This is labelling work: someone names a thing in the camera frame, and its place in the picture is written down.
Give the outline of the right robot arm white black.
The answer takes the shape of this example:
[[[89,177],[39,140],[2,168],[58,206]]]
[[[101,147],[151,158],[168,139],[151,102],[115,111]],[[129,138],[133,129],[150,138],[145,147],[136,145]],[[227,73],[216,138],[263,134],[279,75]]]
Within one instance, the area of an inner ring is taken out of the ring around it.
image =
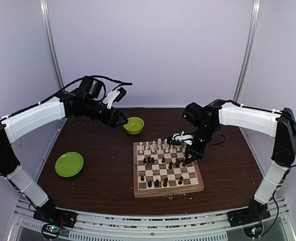
[[[274,138],[269,169],[255,192],[245,218],[254,222],[264,213],[264,206],[291,168],[296,157],[296,121],[290,108],[262,110],[243,106],[231,100],[217,99],[206,106],[195,102],[186,106],[183,117],[196,127],[191,134],[181,134],[178,141],[186,143],[185,163],[202,159],[212,136],[221,126],[249,129]]]

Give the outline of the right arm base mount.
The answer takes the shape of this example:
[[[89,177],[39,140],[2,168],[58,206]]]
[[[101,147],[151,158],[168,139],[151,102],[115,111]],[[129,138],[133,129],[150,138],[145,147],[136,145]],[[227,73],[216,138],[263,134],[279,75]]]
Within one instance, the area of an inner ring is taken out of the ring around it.
[[[264,234],[263,220],[271,215],[269,211],[258,214],[257,211],[251,212],[249,208],[244,208],[228,212],[227,217],[231,227],[242,226],[243,233],[248,238],[259,238]]]

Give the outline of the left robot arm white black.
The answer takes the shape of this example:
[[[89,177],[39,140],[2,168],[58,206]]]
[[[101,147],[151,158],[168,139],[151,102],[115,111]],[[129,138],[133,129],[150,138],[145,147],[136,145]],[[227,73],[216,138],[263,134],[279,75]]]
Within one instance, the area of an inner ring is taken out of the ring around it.
[[[62,87],[38,103],[0,117],[0,176],[18,188],[49,223],[60,217],[55,201],[21,166],[12,143],[46,124],[71,116],[86,116],[110,128],[128,122],[122,111],[112,106],[126,95],[126,82],[101,75],[84,76],[74,82],[80,85],[70,92]]]

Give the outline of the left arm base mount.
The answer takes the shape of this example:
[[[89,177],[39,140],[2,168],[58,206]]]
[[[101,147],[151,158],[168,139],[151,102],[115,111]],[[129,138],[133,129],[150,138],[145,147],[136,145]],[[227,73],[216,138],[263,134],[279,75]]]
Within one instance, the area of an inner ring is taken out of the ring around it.
[[[41,227],[41,235],[48,240],[58,238],[66,228],[73,228],[77,219],[77,213],[62,209],[57,209],[56,218],[47,218],[39,211],[34,211],[33,218],[44,222]]]

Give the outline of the wooden chess board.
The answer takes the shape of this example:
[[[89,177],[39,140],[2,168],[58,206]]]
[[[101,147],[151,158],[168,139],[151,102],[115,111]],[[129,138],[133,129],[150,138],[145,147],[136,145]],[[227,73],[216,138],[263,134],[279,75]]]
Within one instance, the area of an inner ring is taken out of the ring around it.
[[[184,164],[186,145],[161,139],[133,143],[133,192],[136,198],[204,190],[197,162]]]

